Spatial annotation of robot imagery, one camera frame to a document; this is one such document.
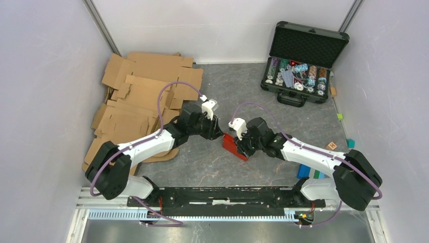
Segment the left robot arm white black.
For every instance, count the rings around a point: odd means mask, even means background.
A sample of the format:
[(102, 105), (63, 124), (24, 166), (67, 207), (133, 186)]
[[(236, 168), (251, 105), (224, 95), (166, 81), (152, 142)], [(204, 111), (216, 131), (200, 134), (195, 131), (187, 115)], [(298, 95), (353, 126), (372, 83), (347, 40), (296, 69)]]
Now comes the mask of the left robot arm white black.
[(158, 191), (147, 178), (132, 176), (131, 168), (154, 155), (178, 148), (191, 136), (206, 140), (221, 137), (223, 132), (214, 114), (217, 107), (215, 100), (191, 104), (153, 134), (122, 144), (104, 142), (85, 172), (91, 182), (91, 195), (101, 195), (106, 200), (119, 195), (136, 196), (146, 206), (155, 205)]

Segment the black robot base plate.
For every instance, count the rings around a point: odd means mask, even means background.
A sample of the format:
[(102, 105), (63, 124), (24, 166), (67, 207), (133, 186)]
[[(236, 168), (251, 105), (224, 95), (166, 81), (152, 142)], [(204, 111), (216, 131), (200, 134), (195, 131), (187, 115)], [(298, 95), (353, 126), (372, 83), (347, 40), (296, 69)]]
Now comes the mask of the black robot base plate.
[(164, 216), (282, 216), (284, 209), (324, 208), (291, 187), (164, 187), (142, 200)]

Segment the red paper box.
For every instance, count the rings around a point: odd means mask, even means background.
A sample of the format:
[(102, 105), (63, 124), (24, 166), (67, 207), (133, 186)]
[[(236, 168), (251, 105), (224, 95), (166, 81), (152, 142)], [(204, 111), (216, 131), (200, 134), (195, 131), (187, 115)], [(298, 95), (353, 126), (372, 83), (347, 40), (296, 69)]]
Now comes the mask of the red paper box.
[(240, 158), (242, 161), (248, 161), (246, 156), (238, 153), (237, 145), (234, 143), (233, 139), (234, 138), (231, 135), (224, 133), (222, 147), (231, 154)]

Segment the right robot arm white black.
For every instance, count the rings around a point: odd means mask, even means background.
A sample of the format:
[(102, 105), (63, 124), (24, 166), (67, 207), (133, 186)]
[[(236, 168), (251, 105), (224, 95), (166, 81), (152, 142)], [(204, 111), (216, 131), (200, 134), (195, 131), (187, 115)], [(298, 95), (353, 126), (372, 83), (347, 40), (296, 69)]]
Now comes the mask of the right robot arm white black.
[(382, 198), (382, 178), (365, 155), (355, 149), (335, 152), (300, 141), (285, 133), (274, 133), (266, 121), (257, 117), (249, 122), (236, 118), (229, 122), (235, 131), (237, 152), (245, 157), (262, 151), (269, 157), (313, 168), (331, 180), (307, 179), (292, 193), (293, 202), (304, 207), (312, 200), (340, 199), (357, 211), (366, 210), (374, 199)]

